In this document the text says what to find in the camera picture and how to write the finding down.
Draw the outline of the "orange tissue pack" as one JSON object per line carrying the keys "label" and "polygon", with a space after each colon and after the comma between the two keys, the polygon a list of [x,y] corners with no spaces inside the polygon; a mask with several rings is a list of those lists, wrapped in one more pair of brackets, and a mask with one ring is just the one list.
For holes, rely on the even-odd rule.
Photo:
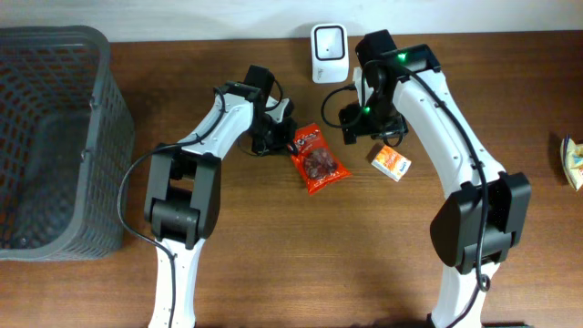
{"label": "orange tissue pack", "polygon": [[388,178],[399,181],[409,170],[412,162],[386,145],[374,155],[372,166],[381,171]]}

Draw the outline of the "red snack bag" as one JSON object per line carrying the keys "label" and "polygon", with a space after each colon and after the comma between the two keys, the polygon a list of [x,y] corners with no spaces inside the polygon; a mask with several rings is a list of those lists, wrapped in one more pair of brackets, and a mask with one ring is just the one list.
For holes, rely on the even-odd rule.
{"label": "red snack bag", "polygon": [[291,161],[310,195],[352,175],[333,155],[322,130],[315,123],[297,129],[289,149]]}

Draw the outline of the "cream biscuit packet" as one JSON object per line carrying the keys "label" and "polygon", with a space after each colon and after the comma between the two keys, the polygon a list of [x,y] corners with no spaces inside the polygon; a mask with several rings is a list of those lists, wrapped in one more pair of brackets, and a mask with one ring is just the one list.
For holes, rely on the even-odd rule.
{"label": "cream biscuit packet", "polygon": [[582,144],[577,144],[567,134],[561,141],[560,158],[569,185],[579,191],[582,188]]}

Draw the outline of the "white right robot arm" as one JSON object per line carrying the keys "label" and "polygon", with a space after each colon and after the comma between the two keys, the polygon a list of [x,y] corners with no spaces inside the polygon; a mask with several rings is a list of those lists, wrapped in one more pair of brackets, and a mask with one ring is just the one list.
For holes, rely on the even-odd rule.
{"label": "white right robot arm", "polygon": [[520,242],[532,194],[527,177],[509,174],[479,141],[455,103],[441,64],[426,44],[398,47],[386,30],[357,44],[355,103],[341,109],[343,141],[420,139],[445,203],[430,224],[443,275],[432,327],[479,327],[491,280]]}

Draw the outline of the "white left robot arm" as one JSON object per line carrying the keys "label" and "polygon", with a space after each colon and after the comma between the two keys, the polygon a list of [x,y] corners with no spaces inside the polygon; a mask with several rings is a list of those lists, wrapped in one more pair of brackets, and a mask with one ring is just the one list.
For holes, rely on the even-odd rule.
{"label": "white left robot arm", "polygon": [[278,84],[269,69],[250,66],[243,81],[218,88],[210,112],[190,134],[152,155],[144,207],[158,256],[150,326],[196,324],[199,257],[220,214],[221,164],[231,147],[244,134],[258,157],[291,145],[297,124],[292,102],[271,97]]}

